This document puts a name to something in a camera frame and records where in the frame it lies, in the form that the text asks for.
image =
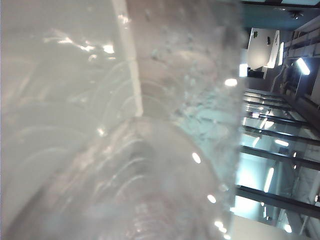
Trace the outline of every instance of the fluorescent light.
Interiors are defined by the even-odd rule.
[[[264,125],[264,129],[269,129],[273,126],[273,124],[275,124],[273,121],[266,121],[265,125]]]
[[[309,70],[308,66],[306,65],[305,61],[301,57],[296,61],[296,63],[298,64],[303,75],[310,74],[310,70]]]
[[[213,204],[215,204],[215,203],[217,202],[215,196],[213,196],[213,195],[211,195],[211,194],[209,194],[209,195],[206,196],[206,197],[207,197],[208,200],[209,200],[211,203],[213,203]]]
[[[286,141],[282,141],[280,139],[276,139],[274,140],[276,144],[279,144],[279,145],[282,145],[282,146],[285,146],[285,147],[288,147],[289,146],[289,143],[286,142]]]
[[[257,142],[259,141],[260,137],[256,137],[255,140],[253,140],[253,143],[252,143],[252,147],[254,148],[256,145],[257,145]]]
[[[274,171],[275,171],[275,169],[273,167],[271,167],[269,169],[268,175],[266,176],[266,181],[265,181],[264,188],[263,188],[265,193],[267,193],[269,191],[271,180],[274,175]]]
[[[282,65],[283,58],[284,58],[284,42],[282,42],[282,43],[280,44],[279,64],[278,64],[278,66]]]
[[[192,157],[193,157],[193,160],[194,160],[197,164],[201,163],[201,159],[200,159],[199,155],[198,155],[196,152],[193,152],[193,153],[192,153]]]
[[[228,234],[225,234],[223,237],[224,237],[225,240],[230,240],[231,239],[231,236],[228,235]]]
[[[224,85],[228,87],[235,87],[238,84],[237,79],[229,78],[224,81]]]
[[[263,210],[263,218],[266,218],[266,217],[267,217],[267,207],[265,206]]]
[[[285,230],[287,233],[292,233],[292,229],[291,229],[291,226],[290,226],[289,224],[284,225],[284,230]]]
[[[214,225],[219,229],[224,227],[224,224],[222,223],[222,221],[215,221]]]
[[[264,125],[266,124],[268,118],[263,119],[262,123],[260,124],[260,129],[262,129],[264,127]]]
[[[219,227],[219,231],[225,234],[227,229],[225,227]]]
[[[239,77],[246,77],[248,75],[248,64],[243,63],[239,65]]]

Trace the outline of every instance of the clear plastic bottle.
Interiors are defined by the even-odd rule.
[[[3,3],[2,235],[229,239],[239,4],[34,5]]]

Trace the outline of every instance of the wall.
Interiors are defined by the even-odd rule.
[[[269,62],[272,45],[276,30],[252,28],[252,33],[258,32],[256,38],[250,36],[249,47],[247,51],[248,66],[255,70],[260,67],[266,66]],[[267,37],[270,37],[271,43],[267,45]]]
[[[232,240],[311,240],[240,216],[234,216],[232,232]]]

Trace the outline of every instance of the ceiling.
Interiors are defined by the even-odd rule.
[[[319,8],[293,7],[287,4],[269,5],[243,1],[243,26],[245,28],[278,29],[293,31],[320,15]],[[303,16],[293,19],[288,11],[303,11]]]

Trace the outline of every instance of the glass wall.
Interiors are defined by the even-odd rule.
[[[281,95],[250,89],[243,99],[245,114],[236,180],[241,191],[232,211],[319,239],[319,132]]]

